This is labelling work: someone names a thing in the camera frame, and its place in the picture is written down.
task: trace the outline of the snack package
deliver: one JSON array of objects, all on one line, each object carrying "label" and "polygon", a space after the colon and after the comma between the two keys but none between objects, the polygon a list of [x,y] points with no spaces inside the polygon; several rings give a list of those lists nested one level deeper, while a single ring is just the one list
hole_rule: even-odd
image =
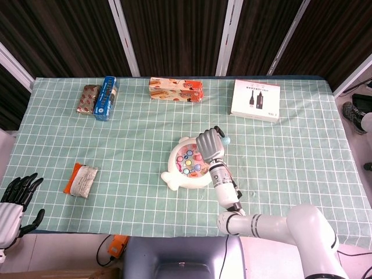
[{"label": "snack package", "polygon": [[98,168],[76,163],[70,181],[63,190],[65,194],[87,198]]},{"label": "snack package", "polygon": [[116,91],[116,77],[105,77],[93,113],[97,120],[109,120],[110,111],[113,109],[114,105]]},{"label": "snack package", "polygon": [[76,111],[82,115],[92,115],[100,90],[100,85],[84,86]]},{"label": "snack package", "polygon": [[204,97],[203,83],[195,80],[152,77],[149,90],[152,99],[200,102]]}]

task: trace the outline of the white robotic arm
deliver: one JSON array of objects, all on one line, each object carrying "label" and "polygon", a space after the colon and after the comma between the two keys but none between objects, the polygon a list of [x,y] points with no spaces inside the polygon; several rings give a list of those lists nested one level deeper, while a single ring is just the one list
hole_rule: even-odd
[{"label": "white robotic arm", "polygon": [[220,137],[224,134],[216,126],[196,138],[203,160],[210,164],[209,172],[218,202],[227,210],[218,217],[219,230],[224,234],[241,234],[296,245],[305,279],[347,279],[335,257],[338,237],[315,206],[295,206],[287,218],[245,215],[239,201],[241,192],[223,162],[224,148]]},{"label": "white robotic arm", "polygon": [[45,210],[40,209],[32,224],[21,227],[24,212],[43,181],[43,178],[39,178],[33,182],[36,177],[37,173],[34,173],[22,179],[20,177],[14,179],[6,187],[0,200],[0,263],[6,258],[4,250],[11,247],[18,238],[35,230],[44,217]]}]

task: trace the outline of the orange device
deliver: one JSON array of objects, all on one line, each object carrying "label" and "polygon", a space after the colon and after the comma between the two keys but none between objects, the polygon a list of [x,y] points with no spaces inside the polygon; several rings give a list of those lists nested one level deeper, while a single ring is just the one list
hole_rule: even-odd
[{"label": "orange device", "polygon": [[107,252],[109,252],[111,256],[118,259],[126,248],[128,241],[129,237],[126,235],[114,235],[114,239],[112,240]]}]

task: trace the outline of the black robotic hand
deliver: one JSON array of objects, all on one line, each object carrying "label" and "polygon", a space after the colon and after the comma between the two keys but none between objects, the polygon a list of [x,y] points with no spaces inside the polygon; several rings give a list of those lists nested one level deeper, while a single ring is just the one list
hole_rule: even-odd
[{"label": "black robotic hand", "polygon": [[37,177],[37,173],[30,176],[14,179],[6,188],[0,200],[0,250],[12,246],[17,238],[21,238],[35,230],[44,218],[44,209],[40,209],[32,224],[21,227],[21,220],[34,192],[44,180]]}]

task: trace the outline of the white box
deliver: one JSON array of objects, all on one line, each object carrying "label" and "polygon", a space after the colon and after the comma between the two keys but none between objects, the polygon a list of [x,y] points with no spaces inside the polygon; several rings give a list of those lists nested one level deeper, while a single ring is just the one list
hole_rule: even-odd
[{"label": "white box", "polygon": [[276,122],[279,120],[280,86],[235,80],[231,114]]}]

